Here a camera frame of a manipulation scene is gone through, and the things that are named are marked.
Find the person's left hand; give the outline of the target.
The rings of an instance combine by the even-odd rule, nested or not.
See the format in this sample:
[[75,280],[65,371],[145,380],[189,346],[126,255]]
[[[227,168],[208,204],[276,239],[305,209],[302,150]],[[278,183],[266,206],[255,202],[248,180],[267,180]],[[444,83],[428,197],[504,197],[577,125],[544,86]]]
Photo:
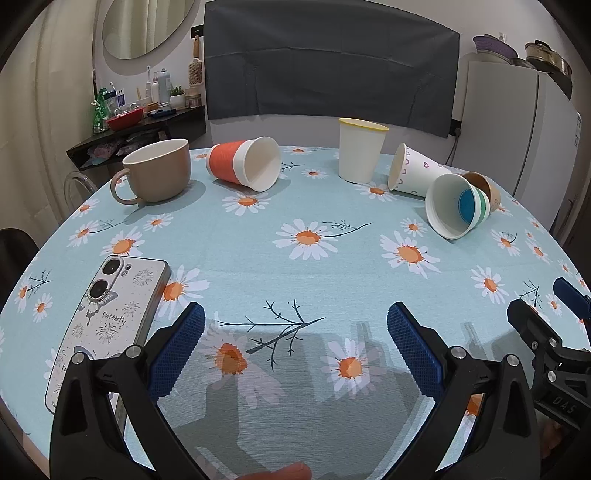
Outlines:
[[243,475],[238,480],[311,480],[311,476],[311,469],[307,464],[295,462],[279,470]]

